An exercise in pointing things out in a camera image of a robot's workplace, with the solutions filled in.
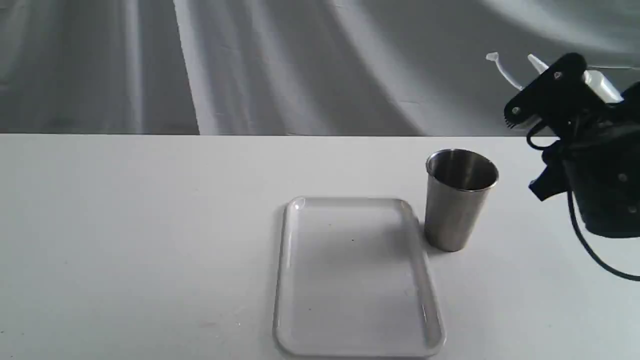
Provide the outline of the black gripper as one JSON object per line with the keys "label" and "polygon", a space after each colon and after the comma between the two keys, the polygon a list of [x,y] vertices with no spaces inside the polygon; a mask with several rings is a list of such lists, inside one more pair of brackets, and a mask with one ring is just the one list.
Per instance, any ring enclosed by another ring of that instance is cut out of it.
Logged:
{"label": "black gripper", "polygon": [[[553,129],[581,111],[607,103],[598,89],[600,77],[582,54],[569,52],[553,63],[537,55],[526,59],[538,72],[507,101],[503,118],[509,129],[530,128],[542,120]],[[622,101],[588,112],[573,122],[573,138],[560,137],[541,148],[545,169],[530,191],[540,201],[569,196],[590,233],[608,239],[639,236],[639,84],[622,92]]]}

